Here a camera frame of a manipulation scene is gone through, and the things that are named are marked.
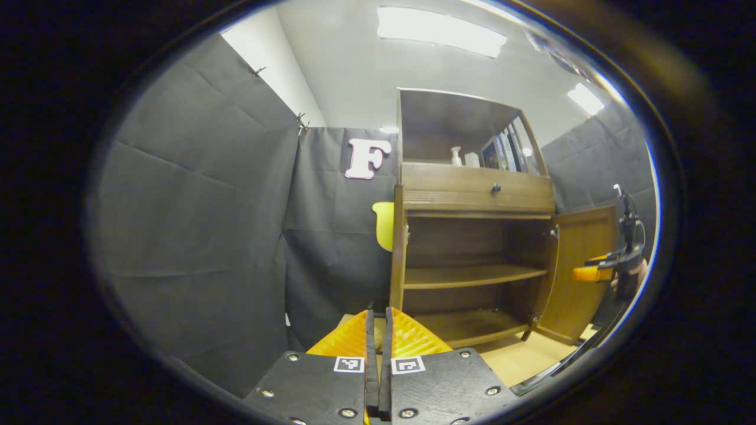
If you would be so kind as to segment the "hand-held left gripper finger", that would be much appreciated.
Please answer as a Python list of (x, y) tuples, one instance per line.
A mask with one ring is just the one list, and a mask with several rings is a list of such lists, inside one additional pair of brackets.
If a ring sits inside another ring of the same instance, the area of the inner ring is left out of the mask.
[(284, 352), (244, 403), (273, 424), (368, 424), (378, 374), (374, 314), (365, 310), (311, 349)]
[(452, 349), (393, 307), (386, 319), (381, 411), (392, 424), (482, 424), (516, 403), (475, 349)]

